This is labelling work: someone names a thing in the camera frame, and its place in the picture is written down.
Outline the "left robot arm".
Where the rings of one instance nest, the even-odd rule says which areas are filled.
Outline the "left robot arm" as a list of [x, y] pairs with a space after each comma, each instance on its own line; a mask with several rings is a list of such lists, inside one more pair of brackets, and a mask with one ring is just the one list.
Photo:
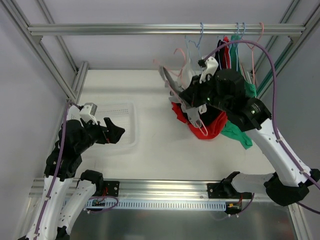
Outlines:
[[103, 120], [105, 125], [83, 119], [63, 122], [59, 139], [46, 160], [44, 187], [34, 222], [22, 239], [68, 240], [88, 200], [93, 196], [103, 196], [103, 174], [86, 170], [81, 174], [69, 201], [64, 202], [82, 163], [82, 153], [94, 144], [116, 144], [125, 133], [125, 129], [116, 126], [110, 118]]

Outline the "light blue hanger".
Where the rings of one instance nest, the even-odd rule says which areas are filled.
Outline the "light blue hanger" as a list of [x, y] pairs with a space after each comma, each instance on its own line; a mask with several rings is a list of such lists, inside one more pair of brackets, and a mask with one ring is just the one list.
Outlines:
[[192, 43], [194, 45], [194, 47], [197, 49], [198, 56], [201, 58], [202, 55], [201, 55], [201, 51], [200, 51], [200, 46], [201, 46], [201, 41], [202, 41], [203, 35], [204, 35], [204, 24], [202, 22], [200, 22], [200, 37], [198, 38], [198, 41], [194, 41], [194, 40], [190, 39], [187, 35], [184, 36], [184, 42], [185, 42], [185, 46], [187, 49], [187, 56], [188, 56], [188, 59], [190, 60], [190, 64], [192, 66], [194, 65], [194, 62], [192, 60], [192, 54], [189, 49], [189, 44]]

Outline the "grey tank top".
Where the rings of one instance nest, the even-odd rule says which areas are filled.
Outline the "grey tank top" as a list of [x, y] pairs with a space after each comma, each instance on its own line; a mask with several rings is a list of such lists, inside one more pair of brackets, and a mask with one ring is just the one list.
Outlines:
[[165, 82], [165, 87], [170, 91], [169, 100], [172, 103], [179, 103], [181, 105], [181, 110], [183, 113], [187, 114], [188, 121], [196, 128], [202, 127], [201, 118], [199, 115], [199, 109], [197, 107], [191, 107], [189, 103], [187, 103], [184, 99], [179, 96], [182, 88], [178, 86], [178, 83], [174, 81], [166, 70], [166, 68], [162, 65], [159, 66], [158, 72]]

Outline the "white tank top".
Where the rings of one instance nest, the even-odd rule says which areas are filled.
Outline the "white tank top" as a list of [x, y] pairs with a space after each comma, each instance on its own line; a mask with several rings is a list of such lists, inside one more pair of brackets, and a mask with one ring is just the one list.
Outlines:
[[192, 77], [200, 73], [199, 69], [194, 67], [192, 61], [189, 59], [187, 64], [183, 67], [180, 76], [177, 77], [176, 81], [178, 86], [185, 90], [190, 85]]

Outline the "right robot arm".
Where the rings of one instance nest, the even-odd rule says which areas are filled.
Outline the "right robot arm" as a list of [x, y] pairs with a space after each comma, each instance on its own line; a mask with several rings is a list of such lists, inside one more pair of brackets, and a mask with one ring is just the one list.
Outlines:
[[276, 127], [275, 117], [256, 97], [246, 95], [246, 80], [233, 69], [194, 76], [179, 97], [192, 107], [208, 105], [226, 113], [227, 119], [245, 132], [266, 156], [275, 172], [231, 173], [220, 182], [219, 192], [228, 198], [240, 193], [265, 194], [280, 206], [302, 201], [309, 187], [320, 179], [319, 169], [309, 168], [294, 153]]

